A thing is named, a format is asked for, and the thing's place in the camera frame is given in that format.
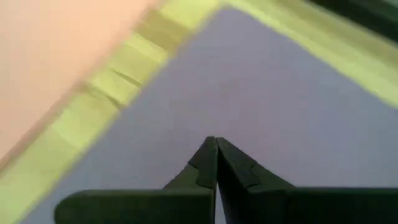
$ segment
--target light purple surface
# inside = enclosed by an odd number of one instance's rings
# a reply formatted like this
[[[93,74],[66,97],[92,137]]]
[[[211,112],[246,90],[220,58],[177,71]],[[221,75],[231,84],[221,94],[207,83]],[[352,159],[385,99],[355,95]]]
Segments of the light purple surface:
[[[78,190],[161,188],[211,135],[295,185],[398,186],[398,111],[225,9],[23,223],[53,223],[54,206]]]

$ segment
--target dark green object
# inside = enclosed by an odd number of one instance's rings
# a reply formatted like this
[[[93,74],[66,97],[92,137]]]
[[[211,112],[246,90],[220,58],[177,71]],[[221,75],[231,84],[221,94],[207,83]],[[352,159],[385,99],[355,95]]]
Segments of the dark green object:
[[[398,42],[398,4],[383,0],[311,0]]]
[[[82,191],[56,207],[55,221],[214,223],[217,182],[228,224],[398,223],[397,189],[296,188],[214,137],[164,189]]]

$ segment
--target orange surface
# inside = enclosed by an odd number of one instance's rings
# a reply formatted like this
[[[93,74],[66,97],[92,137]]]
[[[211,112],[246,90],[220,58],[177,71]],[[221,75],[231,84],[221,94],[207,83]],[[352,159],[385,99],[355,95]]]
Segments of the orange surface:
[[[153,2],[0,1],[0,166]]]

